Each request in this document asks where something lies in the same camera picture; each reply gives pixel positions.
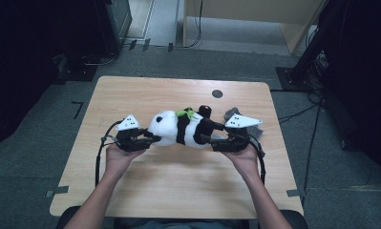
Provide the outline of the panda plush toy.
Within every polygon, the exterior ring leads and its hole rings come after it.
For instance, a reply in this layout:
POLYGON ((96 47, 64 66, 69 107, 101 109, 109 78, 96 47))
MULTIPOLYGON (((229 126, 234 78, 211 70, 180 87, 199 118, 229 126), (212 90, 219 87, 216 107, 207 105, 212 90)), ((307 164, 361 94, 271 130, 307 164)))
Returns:
POLYGON ((182 144, 187 147, 203 149, 208 146, 201 141, 201 135, 213 135, 217 122, 210 119, 212 109, 201 105, 197 111, 191 107, 180 111, 164 111, 156 114, 147 128, 161 141, 156 146, 182 144))

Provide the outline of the person's left hand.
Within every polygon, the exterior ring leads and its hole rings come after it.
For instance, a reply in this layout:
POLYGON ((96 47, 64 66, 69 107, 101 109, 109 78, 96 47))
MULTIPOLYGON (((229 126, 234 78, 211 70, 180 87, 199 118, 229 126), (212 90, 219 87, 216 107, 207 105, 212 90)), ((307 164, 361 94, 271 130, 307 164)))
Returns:
POLYGON ((105 175, 107 177, 121 178, 131 162, 143 153, 144 150, 125 152, 120 150, 115 144, 110 145, 106 149, 105 175))

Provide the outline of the grey floor tape strip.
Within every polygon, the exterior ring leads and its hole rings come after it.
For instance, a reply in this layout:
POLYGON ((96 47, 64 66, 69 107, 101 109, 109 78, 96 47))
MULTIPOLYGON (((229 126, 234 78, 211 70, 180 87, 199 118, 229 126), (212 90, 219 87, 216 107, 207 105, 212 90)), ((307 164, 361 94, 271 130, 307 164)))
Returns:
POLYGON ((57 194, 65 194, 69 192, 69 186, 59 186, 46 192, 46 198, 53 198, 57 194))
POLYGON ((305 197, 306 192, 304 190, 299 190, 299 189, 293 189, 293 190, 286 190, 286 194, 288 197, 305 197))

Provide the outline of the black cabinet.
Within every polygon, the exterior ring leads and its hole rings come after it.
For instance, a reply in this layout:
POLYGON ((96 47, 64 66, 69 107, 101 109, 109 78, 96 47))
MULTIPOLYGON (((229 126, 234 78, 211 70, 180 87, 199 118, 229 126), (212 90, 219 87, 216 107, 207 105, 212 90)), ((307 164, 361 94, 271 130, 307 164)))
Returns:
POLYGON ((118 54, 132 23, 128 0, 95 0, 102 43, 107 55, 118 54))

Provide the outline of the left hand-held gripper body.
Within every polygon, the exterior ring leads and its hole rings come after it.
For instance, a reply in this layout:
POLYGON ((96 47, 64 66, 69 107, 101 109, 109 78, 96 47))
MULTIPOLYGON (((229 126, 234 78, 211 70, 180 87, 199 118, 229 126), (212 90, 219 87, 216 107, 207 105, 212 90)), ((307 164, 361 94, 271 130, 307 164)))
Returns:
POLYGON ((136 118, 129 114, 117 126, 116 144, 119 149, 125 152, 135 152, 145 150, 147 148, 147 140, 145 138, 138 139, 143 135, 144 130, 136 118))

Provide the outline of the light wooden cabinet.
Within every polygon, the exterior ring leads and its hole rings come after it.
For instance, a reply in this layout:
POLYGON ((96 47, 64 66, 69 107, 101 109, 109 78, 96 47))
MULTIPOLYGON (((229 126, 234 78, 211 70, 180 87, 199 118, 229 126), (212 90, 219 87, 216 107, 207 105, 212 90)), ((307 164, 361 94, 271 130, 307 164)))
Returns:
MULTIPOLYGON (((184 0, 183 16, 278 23, 288 51, 297 48, 328 0, 184 0)), ((183 20, 183 38, 187 22, 183 20)))

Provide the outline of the grey fuzzy cloth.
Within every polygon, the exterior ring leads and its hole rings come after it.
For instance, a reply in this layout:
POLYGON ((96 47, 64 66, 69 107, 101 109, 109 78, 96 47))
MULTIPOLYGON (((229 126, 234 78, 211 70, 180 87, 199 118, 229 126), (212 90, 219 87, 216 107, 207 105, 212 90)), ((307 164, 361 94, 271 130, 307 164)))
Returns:
MULTIPOLYGON (((225 121, 228 121, 232 115, 239 115, 239 114, 240 114, 240 111, 236 107, 233 107, 232 109, 225 112, 223 119, 225 121)), ((247 127, 246 129, 250 135, 253 135, 257 139, 259 139, 263 134, 263 131, 258 126, 247 127)))

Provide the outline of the person's lap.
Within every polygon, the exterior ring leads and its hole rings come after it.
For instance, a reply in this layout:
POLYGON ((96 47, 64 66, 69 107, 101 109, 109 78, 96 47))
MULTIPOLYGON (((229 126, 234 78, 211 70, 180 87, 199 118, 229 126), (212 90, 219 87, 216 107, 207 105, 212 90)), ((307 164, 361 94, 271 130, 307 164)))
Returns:
POLYGON ((247 219, 116 219, 115 229, 253 229, 247 219))

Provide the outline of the person's right hand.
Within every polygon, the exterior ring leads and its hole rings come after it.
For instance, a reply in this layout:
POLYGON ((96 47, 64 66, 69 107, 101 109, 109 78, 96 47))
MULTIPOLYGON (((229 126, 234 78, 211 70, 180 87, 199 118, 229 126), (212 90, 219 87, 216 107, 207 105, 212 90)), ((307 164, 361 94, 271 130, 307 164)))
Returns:
POLYGON ((233 163, 244 180, 259 179, 257 152, 251 145, 238 153, 223 153, 223 155, 233 163))

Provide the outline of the black metal stand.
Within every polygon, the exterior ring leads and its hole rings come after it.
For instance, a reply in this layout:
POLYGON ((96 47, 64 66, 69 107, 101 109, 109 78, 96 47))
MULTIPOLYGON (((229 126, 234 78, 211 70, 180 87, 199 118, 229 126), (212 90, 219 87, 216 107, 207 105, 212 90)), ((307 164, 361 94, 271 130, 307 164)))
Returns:
POLYGON ((330 29, 336 25, 338 14, 349 0, 330 0, 319 16, 319 29, 313 36, 307 49, 293 68, 277 67, 276 73, 282 90, 287 92, 306 92, 312 88, 307 84, 308 70, 323 48, 330 29))

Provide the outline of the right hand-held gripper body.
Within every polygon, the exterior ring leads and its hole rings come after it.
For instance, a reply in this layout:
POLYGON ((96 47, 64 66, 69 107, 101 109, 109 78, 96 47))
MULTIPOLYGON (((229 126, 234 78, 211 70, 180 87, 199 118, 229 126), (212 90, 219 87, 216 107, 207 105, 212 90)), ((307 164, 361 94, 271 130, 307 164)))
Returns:
POLYGON ((258 151, 262 147, 258 140, 252 141, 253 135, 247 131, 247 127, 258 126, 263 122, 260 119, 244 116, 241 114, 233 114, 231 118, 224 124, 227 131, 227 138, 213 143, 211 146, 214 151, 237 153, 244 150, 248 144, 254 146, 258 151))

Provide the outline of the black floor base plate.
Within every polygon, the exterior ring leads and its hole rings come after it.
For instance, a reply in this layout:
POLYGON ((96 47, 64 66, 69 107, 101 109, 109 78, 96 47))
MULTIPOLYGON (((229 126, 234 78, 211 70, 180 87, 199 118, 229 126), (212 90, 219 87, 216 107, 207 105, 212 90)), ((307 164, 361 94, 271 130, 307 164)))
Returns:
POLYGON ((97 66, 74 65, 67 62, 62 68, 58 80, 91 82, 94 79, 97 66))

